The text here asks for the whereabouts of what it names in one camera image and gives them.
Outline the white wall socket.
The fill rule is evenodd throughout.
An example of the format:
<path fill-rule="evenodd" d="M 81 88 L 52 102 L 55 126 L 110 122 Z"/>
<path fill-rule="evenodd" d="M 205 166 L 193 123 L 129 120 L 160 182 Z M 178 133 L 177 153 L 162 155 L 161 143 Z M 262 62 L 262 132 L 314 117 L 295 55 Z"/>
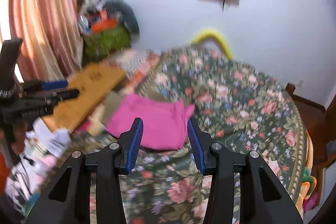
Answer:
<path fill-rule="evenodd" d="M 302 87 L 303 85 L 303 80 L 299 80 L 296 84 L 297 87 Z"/>

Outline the dark floral bedspread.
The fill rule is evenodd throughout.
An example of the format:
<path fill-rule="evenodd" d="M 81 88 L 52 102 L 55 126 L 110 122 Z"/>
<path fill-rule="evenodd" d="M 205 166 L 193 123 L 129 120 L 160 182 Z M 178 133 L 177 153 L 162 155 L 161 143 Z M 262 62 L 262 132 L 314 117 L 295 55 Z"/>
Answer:
<path fill-rule="evenodd" d="M 200 46 L 161 54 L 159 64 L 135 89 L 159 92 L 170 102 L 194 104 L 194 118 L 214 141 L 234 152 L 257 151 L 294 204 L 306 163 L 307 134 L 288 92 L 270 75 Z M 120 177 L 127 223 L 202 223 L 211 177 L 201 175 L 191 147 L 141 149 L 134 171 Z"/>

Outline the pink striped curtain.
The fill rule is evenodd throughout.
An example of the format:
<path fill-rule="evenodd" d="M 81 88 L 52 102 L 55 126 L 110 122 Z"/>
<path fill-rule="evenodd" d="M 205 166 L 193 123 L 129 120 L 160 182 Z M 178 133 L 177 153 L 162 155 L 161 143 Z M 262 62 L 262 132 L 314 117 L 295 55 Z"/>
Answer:
<path fill-rule="evenodd" d="M 62 79 L 81 69 L 77 15 L 84 0 L 1 0 L 1 40 L 21 38 L 24 81 Z"/>

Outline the grey plush pillow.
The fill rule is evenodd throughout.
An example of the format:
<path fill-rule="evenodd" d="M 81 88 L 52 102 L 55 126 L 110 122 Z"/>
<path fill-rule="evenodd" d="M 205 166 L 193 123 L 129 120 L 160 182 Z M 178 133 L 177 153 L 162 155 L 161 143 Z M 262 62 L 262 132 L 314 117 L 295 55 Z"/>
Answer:
<path fill-rule="evenodd" d="M 119 12 L 122 16 L 122 21 L 131 35 L 139 36 L 139 25 L 135 17 L 133 9 L 124 1 L 110 0 L 106 1 L 103 6 L 110 14 Z"/>

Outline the colourful yellow orange sheet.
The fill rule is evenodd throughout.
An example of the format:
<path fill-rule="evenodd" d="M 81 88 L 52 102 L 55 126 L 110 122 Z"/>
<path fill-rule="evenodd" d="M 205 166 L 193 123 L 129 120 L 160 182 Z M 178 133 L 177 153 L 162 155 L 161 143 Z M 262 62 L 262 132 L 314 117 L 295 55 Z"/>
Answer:
<path fill-rule="evenodd" d="M 310 198 L 311 194 L 315 190 L 317 186 L 317 179 L 311 175 L 311 171 L 313 169 L 313 143 L 311 141 L 311 137 L 306 131 L 307 134 L 307 151 L 306 151 L 306 163 L 303 170 L 303 178 L 301 183 L 301 188 L 299 191 L 299 195 L 296 202 L 296 207 L 303 217 L 304 213 L 304 205 L 307 203 L 308 199 Z"/>

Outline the pile of clothes on box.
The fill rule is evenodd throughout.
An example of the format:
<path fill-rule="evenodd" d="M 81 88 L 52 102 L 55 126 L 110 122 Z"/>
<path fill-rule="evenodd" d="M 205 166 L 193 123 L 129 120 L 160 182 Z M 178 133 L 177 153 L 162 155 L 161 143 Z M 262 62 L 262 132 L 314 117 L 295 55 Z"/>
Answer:
<path fill-rule="evenodd" d="M 82 34 L 91 34 L 92 26 L 101 21 L 105 22 L 123 17 L 119 6 L 123 0 L 87 0 L 77 16 L 77 23 Z"/>

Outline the yellow foam tube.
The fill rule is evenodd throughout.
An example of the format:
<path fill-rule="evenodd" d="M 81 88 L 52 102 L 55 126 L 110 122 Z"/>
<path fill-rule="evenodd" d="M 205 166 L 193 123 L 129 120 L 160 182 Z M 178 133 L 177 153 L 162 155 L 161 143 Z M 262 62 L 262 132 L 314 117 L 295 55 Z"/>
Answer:
<path fill-rule="evenodd" d="M 204 29 L 201 32 L 199 32 L 197 34 L 197 36 L 195 36 L 192 40 L 192 44 L 202 44 L 207 42 L 208 40 L 213 41 L 218 48 L 220 49 L 220 51 L 230 60 L 234 59 L 234 56 L 232 54 L 232 51 L 226 41 L 226 39 L 224 38 L 224 36 L 218 32 L 215 29 L 212 28 L 208 28 L 208 29 Z"/>

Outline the orange box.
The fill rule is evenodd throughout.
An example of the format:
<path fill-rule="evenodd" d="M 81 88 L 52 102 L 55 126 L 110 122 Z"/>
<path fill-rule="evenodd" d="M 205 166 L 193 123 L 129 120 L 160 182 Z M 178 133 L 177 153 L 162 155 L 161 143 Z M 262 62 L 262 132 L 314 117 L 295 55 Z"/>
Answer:
<path fill-rule="evenodd" d="M 91 23 L 91 31 L 93 33 L 117 27 L 116 18 L 110 17 L 107 9 L 102 9 L 97 15 L 98 17 Z"/>

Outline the green patterned storage box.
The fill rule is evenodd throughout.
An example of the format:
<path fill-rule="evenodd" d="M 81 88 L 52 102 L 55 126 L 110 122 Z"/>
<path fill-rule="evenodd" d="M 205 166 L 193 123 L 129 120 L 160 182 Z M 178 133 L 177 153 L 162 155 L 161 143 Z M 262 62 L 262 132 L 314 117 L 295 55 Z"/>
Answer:
<path fill-rule="evenodd" d="M 99 33 L 83 35 L 84 56 L 87 61 L 98 62 L 122 48 L 131 45 L 130 33 L 124 27 L 115 27 Z"/>

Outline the pink pants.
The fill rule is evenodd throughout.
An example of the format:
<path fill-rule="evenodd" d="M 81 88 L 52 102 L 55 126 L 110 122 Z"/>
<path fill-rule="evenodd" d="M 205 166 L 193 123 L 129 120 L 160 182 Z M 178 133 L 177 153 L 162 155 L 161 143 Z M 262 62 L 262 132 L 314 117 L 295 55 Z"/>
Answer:
<path fill-rule="evenodd" d="M 159 102 L 128 94 L 109 118 L 106 130 L 118 138 L 128 131 L 135 118 L 143 121 L 142 147 L 157 150 L 178 150 L 187 138 L 187 122 L 195 110 L 194 104 L 184 105 L 183 100 Z"/>

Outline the striped blanket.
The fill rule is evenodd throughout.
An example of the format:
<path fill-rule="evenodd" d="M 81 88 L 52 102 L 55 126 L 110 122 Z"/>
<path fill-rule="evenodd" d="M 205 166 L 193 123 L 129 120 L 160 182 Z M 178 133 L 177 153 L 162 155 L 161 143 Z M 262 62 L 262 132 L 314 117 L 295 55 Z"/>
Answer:
<path fill-rule="evenodd" d="M 150 50 L 123 50 L 114 60 L 126 72 L 127 89 L 135 89 L 160 61 L 161 54 Z"/>

